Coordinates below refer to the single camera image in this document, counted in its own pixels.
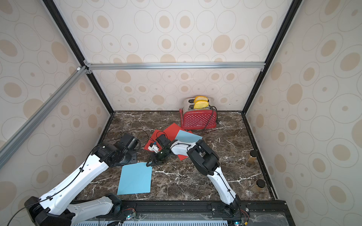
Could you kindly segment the light blue paper sheet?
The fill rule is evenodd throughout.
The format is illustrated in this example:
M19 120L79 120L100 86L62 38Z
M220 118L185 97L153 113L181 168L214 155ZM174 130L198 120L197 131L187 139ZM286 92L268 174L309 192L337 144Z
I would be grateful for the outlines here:
M117 195L149 193L152 167L146 163L129 164L122 167Z

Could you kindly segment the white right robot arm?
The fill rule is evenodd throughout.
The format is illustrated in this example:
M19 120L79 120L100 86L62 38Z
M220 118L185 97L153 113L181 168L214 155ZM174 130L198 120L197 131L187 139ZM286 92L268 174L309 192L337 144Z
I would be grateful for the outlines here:
M228 184L222 172L218 155L204 140L186 143L179 140L170 141L162 136L156 142L151 143L147 149L153 153L146 163L148 167L165 163L171 155L183 155L190 158L199 173L207 176L216 188L220 200L226 205L225 214L234 217L241 212L241 200Z

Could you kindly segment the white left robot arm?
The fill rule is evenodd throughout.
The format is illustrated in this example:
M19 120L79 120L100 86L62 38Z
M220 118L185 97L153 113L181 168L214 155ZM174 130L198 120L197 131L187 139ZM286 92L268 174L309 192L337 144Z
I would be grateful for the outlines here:
M95 146L86 160L56 187L41 197L30 197L25 208L36 226L74 226L82 221L103 216L115 218L122 213L122 202L115 195L72 204L73 199L97 176L126 161L128 154L139 149L137 142L129 145L108 142Z

